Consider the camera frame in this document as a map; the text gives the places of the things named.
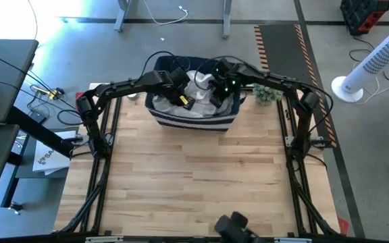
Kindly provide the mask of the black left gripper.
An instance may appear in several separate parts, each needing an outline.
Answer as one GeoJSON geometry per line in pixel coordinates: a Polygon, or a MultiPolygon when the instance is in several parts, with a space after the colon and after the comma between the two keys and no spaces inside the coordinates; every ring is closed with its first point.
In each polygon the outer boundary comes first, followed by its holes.
{"type": "Polygon", "coordinates": [[[182,68],[176,68],[170,74],[172,85],[163,91],[163,96],[173,105],[191,110],[195,99],[185,94],[185,88],[190,82],[190,78],[182,68]]]}

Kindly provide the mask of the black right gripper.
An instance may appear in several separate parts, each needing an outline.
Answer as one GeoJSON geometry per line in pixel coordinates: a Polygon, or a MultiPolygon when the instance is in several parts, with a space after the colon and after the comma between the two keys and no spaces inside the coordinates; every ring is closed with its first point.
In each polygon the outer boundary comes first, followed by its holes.
{"type": "Polygon", "coordinates": [[[212,88],[210,102],[217,108],[220,108],[225,99],[235,93],[240,88],[240,79],[231,72],[234,64],[226,59],[220,59],[211,71],[213,79],[209,81],[209,87],[212,88]]]}

